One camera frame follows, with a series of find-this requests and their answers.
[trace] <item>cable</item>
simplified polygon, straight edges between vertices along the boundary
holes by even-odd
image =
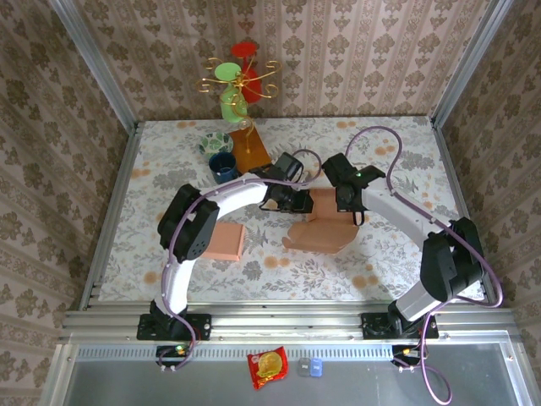
[[[451,384],[449,383],[449,381],[447,381],[447,379],[445,378],[445,375],[443,375],[443,373],[438,370],[437,368],[434,368],[433,366],[419,366],[419,365],[409,365],[407,364],[406,362],[402,361],[401,359],[398,359],[398,358],[393,358],[393,361],[397,362],[398,364],[402,365],[404,368],[413,368],[413,369],[416,369],[416,368],[421,368],[422,371],[424,372],[423,374],[423,377],[425,379],[425,384],[426,384],[426,387],[429,389],[429,392],[430,392],[430,395],[432,396],[432,398],[434,400],[438,399],[435,395],[435,393],[432,391],[432,387],[430,386],[430,384],[428,384],[428,380],[426,379],[426,371],[429,370],[430,372],[432,372],[434,375],[436,376],[439,376],[440,379],[445,383],[445,386],[447,388],[447,392],[449,393],[447,399],[443,402],[439,402],[438,400],[436,400],[436,402],[438,402],[439,404],[442,404],[442,405],[447,405],[449,403],[451,403],[451,401],[453,400],[453,392],[451,390]],[[424,357],[421,357],[421,363],[424,365]]]
[[[178,354],[177,349],[175,347],[164,348],[162,351],[160,351],[160,353],[158,354],[158,365],[160,366],[162,371],[167,370],[166,366],[163,364],[163,359],[165,358],[165,355],[168,354],[168,353],[176,353],[176,354]],[[180,368],[182,368],[182,363],[183,363],[183,361],[180,361],[180,363],[178,363],[177,367],[171,366],[171,367],[169,367],[169,370],[171,370],[173,372],[175,370],[179,370]]]
[[[197,332],[197,335],[199,337],[199,340],[197,340],[197,344],[201,343],[201,332],[199,331],[199,328],[194,326],[195,332]]]
[[[303,153],[303,152],[315,156],[315,159],[318,160],[319,170],[318,170],[317,174],[316,174],[313,178],[311,178],[311,179],[306,179],[306,180],[308,180],[309,182],[311,182],[312,180],[317,179],[317,178],[321,175],[321,166],[323,165],[323,163],[321,162],[321,158],[320,158],[320,156],[319,156],[318,154],[316,154],[316,153],[313,152],[312,150],[308,150],[308,149],[306,149],[306,148],[301,148],[301,149],[299,149],[299,150],[296,150],[296,151],[293,152],[293,154],[291,154],[291,155],[292,155],[292,156],[296,156],[297,154],[300,154],[300,153]],[[303,176],[303,172],[301,172],[301,173],[298,175],[298,178],[295,180],[295,183],[297,183],[297,182],[300,180],[301,176]]]
[[[222,186],[219,186],[218,188],[213,189],[210,192],[207,192],[207,193],[201,195],[200,197],[198,197],[197,199],[195,199],[194,202],[188,207],[186,212],[184,212],[183,216],[181,217],[180,221],[178,222],[177,228],[175,228],[175,232],[173,233],[173,235],[171,237],[171,242],[169,243],[169,256],[167,257],[167,263],[164,266],[163,271],[161,273],[161,299],[163,301],[164,307],[166,308],[166,311],[172,317],[174,317],[175,319],[177,319],[178,321],[183,323],[186,328],[188,328],[188,331],[189,331],[190,336],[191,336],[191,341],[190,341],[190,345],[189,345],[189,351],[186,354],[186,358],[184,358],[184,360],[182,360],[176,367],[172,367],[171,368],[172,372],[175,372],[175,371],[179,370],[180,368],[182,368],[183,366],[186,365],[186,363],[188,362],[189,358],[191,357],[192,352],[193,352],[194,347],[195,347],[195,331],[194,331],[194,329],[181,316],[177,315],[176,313],[174,313],[172,311],[171,306],[169,305],[169,298],[167,297],[167,278],[169,276],[169,271],[171,270],[172,264],[175,261],[175,256],[173,254],[173,250],[171,249],[171,247],[174,247],[175,243],[177,243],[177,238],[178,238],[178,235],[180,234],[180,230],[184,226],[184,223],[186,223],[186,220],[188,219],[188,216],[192,213],[192,211],[194,211],[195,207],[197,207],[197,205],[201,201],[206,199],[207,197],[218,195],[218,194],[220,194],[222,192],[225,192],[225,191],[227,191],[229,189],[235,188],[235,187],[239,186],[240,184],[283,184],[285,186],[300,186],[300,187],[308,186],[310,184],[310,182],[317,179],[319,177],[319,175],[321,174],[322,162],[321,162],[321,158],[320,158],[320,156],[318,154],[316,154],[314,151],[311,151],[311,150],[308,150],[308,149],[300,149],[298,151],[293,152],[293,155],[298,154],[300,152],[307,152],[309,154],[312,154],[313,156],[315,156],[315,158],[318,161],[318,164],[319,164],[318,172],[316,173],[316,175],[312,179],[308,179],[306,182],[296,183],[296,182],[289,182],[289,181],[286,181],[286,180],[252,178],[252,179],[239,179],[239,180],[233,181],[231,183],[223,184]]]
[[[361,135],[363,135],[364,133],[367,133],[367,132],[372,131],[374,129],[382,129],[384,131],[387,131],[387,132],[393,134],[395,136],[395,138],[396,138],[396,141],[398,141],[398,151],[396,152],[395,158],[392,160],[392,163],[389,166],[389,169],[387,169],[387,174],[386,174],[386,178],[385,178],[385,181],[387,183],[387,188],[389,189],[391,194],[393,196],[395,196],[404,205],[406,205],[409,208],[413,209],[414,211],[419,213],[421,216],[425,217],[430,222],[432,222],[433,224],[440,227],[447,234],[449,234],[452,238],[454,238],[460,245],[462,245],[466,250],[468,250],[468,252],[471,255],[473,255],[473,257],[475,257],[475,259],[477,261],[479,261],[479,263],[481,264],[481,267],[489,274],[490,281],[492,282],[492,285],[493,285],[493,287],[495,289],[495,293],[496,293],[496,301],[493,304],[481,302],[479,300],[474,300],[474,299],[466,298],[466,297],[463,297],[463,296],[456,296],[456,297],[458,299],[464,300],[464,301],[466,301],[468,303],[472,303],[472,304],[475,304],[475,305],[481,305],[483,307],[488,307],[488,308],[499,307],[502,304],[503,299],[504,299],[503,290],[501,288],[500,281],[498,280],[498,277],[496,276],[496,274],[493,271],[490,264],[483,258],[483,256],[480,255],[466,240],[464,240],[460,235],[455,233],[451,228],[446,226],[443,222],[441,222],[437,218],[434,218],[430,213],[428,213],[425,210],[415,206],[413,203],[410,203],[407,199],[405,199],[403,196],[401,196],[400,193],[398,193],[393,188],[392,182],[391,182],[392,171],[395,168],[396,163],[398,162],[398,158],[402,154],[402,138],[400,137],[400,135],[398,135],[398,133],[395,130],[390,129],[389,127],[385,127],[383,125],[375,125],[375,126],[372,126],[372,127],[367,127],[366,129],[362,129],[361,131],[359,131],[358,133],[356,133],[353,136],[351,141],[349,141],[349,144],[347,145],[347,149],[346,149],[346,154],[345,154],[346,157],[349,155],[349,152],[351,151],[352,146],[355,143],[355,141]],[[424,349],[425,349],[425,346],[426,346],[426,333],[427,333],[428,328],[429,328],[430,317],[435,312],[437,312],[438,310],[441,310],[445,305],[447,305],[447,302],[438,304],[427,315],[425,315],[425,320],[424,320],[424,324],[423,324],[423,330],[421,331],[421,338],[419,340],[419,344],[420,344],[420,347],[421,347],[421,355],[424,355]],[[451,391],[451,386],[449,385],[449,382],[443,377],[441,372],[439,372],[435,368],[432,368],[430,366],[425,365],[423,356],[421,356],[421,363],[420,364],[421,364],[420,365],[421,371],[423,372],[424,383],[425,383],[430,395],[434,399],[434,401],[436,403],[444,405],[444,406],[449,404],[451,402],[452,396],[453,396],[452,391]],[[440,398],[438,398],[435,395],[434,391],[432,390],[432,387],[430,386],[430,382],[429,382],[429,379],[428,379],[427,374],[426,374],[427,370],[432,370],[436,375],[440,376],[444,380],[444,382],[445,382],[445,384],[447,386],[448,393],[449,393],[448,398],[446,400],[441,400]]]

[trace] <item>table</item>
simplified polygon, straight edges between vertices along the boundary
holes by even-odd
[[[276,160],[300,148],[322,159],[344,152],[360,129],[371,125],[393,128],[404,151],[393,182],[427,209],[458,218],[456,203],[441,161],[433,130],[425,117],[273,118],[256,120],[258,132]],[[159,245],[157,224],[186,183],[203,189],[215,185],[197,145],[212,131],[237,129],[224,120],[146,122],[129,181],[100,300],[151,300],[159,293],[166,252]],[[384,172],[396,154],[392,134],[374,131],[354,146],[357,167],[375,165]],[[301,156],[315,174],[317,163]],[[330,187],[324,175],[314,187]],[[246,206],[222,218],[246,226],[239,262],[199,259],[189,285],[189,301],[230,300],[387,300],[400,297],[418,281],[418,247],[383,217],[368,213],[356,240],[336,255],[287,250],[282,237],[302,215],[261,211]],[[481,299],[476,283],[466,296]]]

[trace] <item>aluminum frame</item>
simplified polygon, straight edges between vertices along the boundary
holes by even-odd
[[[112,243],[117,231],[118,221],[120,219],[120,213],[124,203],[124,197],[128,190],[129,177],[132,173],[132,169],[135,164],[135,157],[139,151],[139,143],[141,141],[141,135],[145,124],[139,124],[134,130],[132,136],[128,138],[128,144],[124,151],[122,163],[118,169],[117,180],[112,190],[111,199],[109,200],[109,207],[107,208],[107,214],[101,227],[100,238],[96,250],[94,251],[94,257],[90,264],[89,275],[86,279],[85,290],[81,295],[79,302],[79,310],[85,310],[90,295],[94,287],[94,283],[101,280],[103,272],[107,267],[109,255],[111,254]]]
[[[449,85],[434,110],[432,118],[437,128],[443,127],[451,114],[456,102],[458,102],[458,98],[466,88],[467,82],[471,79],[473,72],[513,3],[513,0],[490,1],[478,28],[475,30],[460,62],[456,66]]]
[[[445,173],[447,173],[447,179],[449,180],[449,185],[451,186],[451,193],[453,194],[456,202],[456,208],[458,214],[461,217],[469,218],[469,212],[466,206],[466,200],[464,199],[464,194],[458,182],[458,177],[456,176],[455,167],[453,166],[453,161],[451,160],[451,154],[445,143],[441,127],[433,123],[434,137],[436,138],[436,144],[440,150],[441,161],[445,168]],[[484,274],[481,279],[482,286],[484,288],[484,296],[489,303],[494,303],[496,301],[496,292],[492,286],[492,281],[488,274]]]
[[[174,344],[136,340],[139,315],[148,310],[148,305],[98,302],[87,311],[68,312],[41,404],[62,404],[80,348],[89,345],[95,348],[97,344],[104,348],[118,348],[119,344],[123,348]],[[416,343],[415,340],[363,340],[360,314],[385,311],[386,306],[384,302],[221,302],[194,303],[189,311],[213,315],[211,340],[202,342],[202,348],[246,348],[258,344],[362,348],[374,344]],[[440,338],[428,340],[429,346],[498,343],[518,403],[541,404],[538,386],[510,310],[454,304],[436,313],[436,320]]]
[[[128,131],[128,134],[132,134],[137,127],[135,115],[101,55],[94,38],[86,27],[85,20],[80,15],[75,2],[71,0],[51,0],[51,5],[62,24],[66,27],[66,31],[74,41],[81,57],[88,65],[92,76],[94,76],[107,100],[111,103],[111,107],[117,114],[120,123]]]

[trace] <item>orange box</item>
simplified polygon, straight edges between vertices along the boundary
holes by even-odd
[[[244,230],[242,224],[217,222],[210,243],[201,258],[220,261],[240,261],[243,253]]]

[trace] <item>wooden block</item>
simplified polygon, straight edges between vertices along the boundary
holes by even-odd
[[[240,261],[244,245],[244,225],[218,222],[210,243],[201,258],[221,261]]]
[[[237,169],[240,173],[246,173],[253,167],[261,167],[272,163],[257,129],[254,129],[246,140],[248,130],[239,129],[230,133],[234,142],[232,153],[237,159]],[[246,142],[249,143],[250,152],[246,151]]]

